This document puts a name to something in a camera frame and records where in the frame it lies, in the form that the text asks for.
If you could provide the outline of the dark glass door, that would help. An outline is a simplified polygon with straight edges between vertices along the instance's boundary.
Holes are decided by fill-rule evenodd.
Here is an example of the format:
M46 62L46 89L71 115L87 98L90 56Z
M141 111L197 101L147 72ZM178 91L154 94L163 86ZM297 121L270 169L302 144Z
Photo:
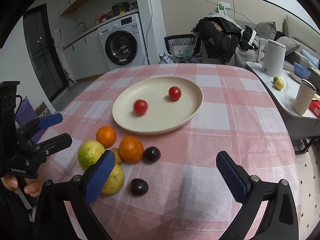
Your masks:
M53 101L68 87L68 81L52 38L46 4L24 13L23 30L36 77L49 101Z

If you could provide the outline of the green white wall device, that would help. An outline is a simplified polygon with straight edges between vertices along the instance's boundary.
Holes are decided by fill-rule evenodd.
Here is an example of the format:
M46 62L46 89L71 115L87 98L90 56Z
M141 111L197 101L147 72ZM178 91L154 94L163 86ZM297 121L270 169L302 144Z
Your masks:
M218 9L218 13L223 14L223 15L227 15L227 10L230 10L231 8L230 8L229 3L218 2L217 9Z

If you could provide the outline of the small yellow-green kiwi fruit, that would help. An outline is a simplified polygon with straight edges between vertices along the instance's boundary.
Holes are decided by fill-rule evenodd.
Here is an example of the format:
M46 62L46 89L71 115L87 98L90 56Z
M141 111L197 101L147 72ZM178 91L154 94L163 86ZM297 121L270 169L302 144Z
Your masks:
M119 153L119 149L118 148L112 148L111 151L114 153L115 155L115 158L116 158L116 163L118 165L121 165L124 161L122 159L122 157L120 156L120 153Z

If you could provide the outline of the black mesh chair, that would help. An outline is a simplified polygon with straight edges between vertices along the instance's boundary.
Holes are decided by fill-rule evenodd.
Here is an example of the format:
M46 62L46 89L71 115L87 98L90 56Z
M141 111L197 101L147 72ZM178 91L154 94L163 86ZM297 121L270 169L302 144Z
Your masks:
M167 52L172 56L192 56L196 46L193 34L172 35L164 38Z

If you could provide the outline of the yellow-green fruit on side table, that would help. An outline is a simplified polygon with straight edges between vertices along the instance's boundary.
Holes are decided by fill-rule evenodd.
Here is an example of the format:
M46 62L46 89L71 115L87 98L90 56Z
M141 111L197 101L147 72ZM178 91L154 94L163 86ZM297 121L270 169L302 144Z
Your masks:
M273 78L274 86L277 90L282 90L285 86L284 81L279 76Z

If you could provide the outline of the wrinkled yellow-green guava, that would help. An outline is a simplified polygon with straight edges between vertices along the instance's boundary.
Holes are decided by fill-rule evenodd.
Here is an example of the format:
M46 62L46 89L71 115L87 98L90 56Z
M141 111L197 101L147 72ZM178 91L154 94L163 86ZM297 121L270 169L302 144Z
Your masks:
M108 177L101 194L113 195L121 190L125 181L125 173L119 164L115 164L110 176Z

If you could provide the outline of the black pot on washer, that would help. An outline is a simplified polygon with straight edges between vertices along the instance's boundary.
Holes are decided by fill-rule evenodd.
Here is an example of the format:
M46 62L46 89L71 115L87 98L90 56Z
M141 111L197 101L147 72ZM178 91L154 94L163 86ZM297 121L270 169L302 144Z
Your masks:
M120 2L112 6L112 14L119 15L122 11L129 11L130 4L129 2Z

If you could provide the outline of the dark plum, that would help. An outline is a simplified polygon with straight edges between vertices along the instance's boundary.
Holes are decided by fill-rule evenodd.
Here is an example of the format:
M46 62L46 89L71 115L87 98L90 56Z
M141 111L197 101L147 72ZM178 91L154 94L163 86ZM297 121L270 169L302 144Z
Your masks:
M143 152L143 160L148 164L157 162L161 157L161 152L156 147L149 147Z
M135 196L142 196L149 190L149 185L146 181L136 178L131 181L130 192Z

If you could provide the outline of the orange tangerine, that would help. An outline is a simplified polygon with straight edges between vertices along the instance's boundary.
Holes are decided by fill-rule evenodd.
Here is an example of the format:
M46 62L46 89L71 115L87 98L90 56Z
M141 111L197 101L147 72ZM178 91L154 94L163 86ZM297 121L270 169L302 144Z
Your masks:
M136 164L142 160L144 146L142 142L132 136L124 137L119 144L121 158L130 164Z
M115 130L110 126L103 126L96 133L96 141L101 143L104 148L109 148L116 142L117 135Z

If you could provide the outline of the smooth green guava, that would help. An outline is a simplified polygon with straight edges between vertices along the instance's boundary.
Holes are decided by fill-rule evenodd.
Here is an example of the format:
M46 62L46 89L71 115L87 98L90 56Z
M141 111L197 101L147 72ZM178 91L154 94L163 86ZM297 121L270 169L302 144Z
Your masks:
M89 166L96 163L100 156L104 153L104 146L95 140L89 140L83 143L77 154L78 163L85 171Z

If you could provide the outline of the red cherry tomato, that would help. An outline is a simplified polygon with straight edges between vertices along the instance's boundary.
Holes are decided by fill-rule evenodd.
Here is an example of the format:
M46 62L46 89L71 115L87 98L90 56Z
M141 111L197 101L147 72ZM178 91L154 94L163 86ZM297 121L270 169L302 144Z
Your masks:
M178 87L174 86L169 88L168 94L172 101L178 101L182 95L182 92Z
M145 100L139 99L133 105L135 115L142 116L148 110L148 104Z

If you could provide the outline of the cream round plate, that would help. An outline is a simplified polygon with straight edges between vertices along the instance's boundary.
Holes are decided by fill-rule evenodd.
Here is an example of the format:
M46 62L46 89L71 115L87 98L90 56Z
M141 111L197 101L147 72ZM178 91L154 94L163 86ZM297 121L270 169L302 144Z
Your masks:
M169 98L169 88L178 87L182 95L178 101ZM148 110L135 115L134 103L145 100ZM140 81L124 90L112 108L114 121L123 129L136 134L161 134L187 124L200 110L203 91L193 81L176 76L160 76Z

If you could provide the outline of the kitchen counter cabinet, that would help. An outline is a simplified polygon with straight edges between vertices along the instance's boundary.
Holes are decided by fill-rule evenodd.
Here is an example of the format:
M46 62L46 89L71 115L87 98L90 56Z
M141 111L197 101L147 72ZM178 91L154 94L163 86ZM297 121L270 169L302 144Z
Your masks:
M106 33L104 28L108 27L108 24L138 12L139 10L135 9L107 20L80 35L64 48L63 52L75 81L110 71L105 45L101 42L100 35Z

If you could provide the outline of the red tissue box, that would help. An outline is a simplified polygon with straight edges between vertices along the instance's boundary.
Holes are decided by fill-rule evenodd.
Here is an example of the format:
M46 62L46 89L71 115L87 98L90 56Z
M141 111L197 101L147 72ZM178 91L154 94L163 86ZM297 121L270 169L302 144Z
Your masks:
M317 118L320 118L320 101L319 100L312 100L309 105L310 111L317 116Z

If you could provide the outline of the pink checkered tablecloth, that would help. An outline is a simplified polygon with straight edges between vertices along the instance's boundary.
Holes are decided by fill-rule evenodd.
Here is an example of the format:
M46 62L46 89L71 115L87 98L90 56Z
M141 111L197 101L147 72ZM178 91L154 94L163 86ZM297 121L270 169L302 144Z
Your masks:
M240 209L220 172L216 155L226 151L248 174L261 180L286 179L296 208L301 193L296 156L285 124L270 95L251 72L211 64L139 66L106 73L88 86L63 111L63 122L47 129L44 139L68 133L70 148L41 165L41 179L68 181L81 174L80 145L95 139L103 126L116 130L117 141L129 133L112 118L122 91L153 77L179 76L202 88L204 101L191 122L173 132L139 136L145 148L161 152L154 164L122 165L125 183L112 196L100 196L92 210L113 239L218 239ZM149 190L130 192L133 179Z

